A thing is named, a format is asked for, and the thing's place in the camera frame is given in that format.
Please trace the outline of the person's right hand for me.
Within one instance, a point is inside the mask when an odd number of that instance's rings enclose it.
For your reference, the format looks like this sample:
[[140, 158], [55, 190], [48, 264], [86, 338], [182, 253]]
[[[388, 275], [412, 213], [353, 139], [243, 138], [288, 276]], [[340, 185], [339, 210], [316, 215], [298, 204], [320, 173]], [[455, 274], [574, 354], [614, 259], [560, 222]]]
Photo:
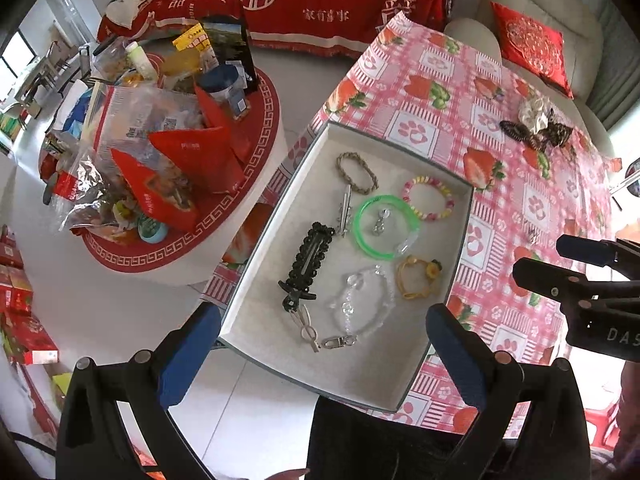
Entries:
[[620, 435], [614, 448], [619, 479], [639, 478], [639, 364], [627, 361], [620, 376], [620, 402], [616, 422]]

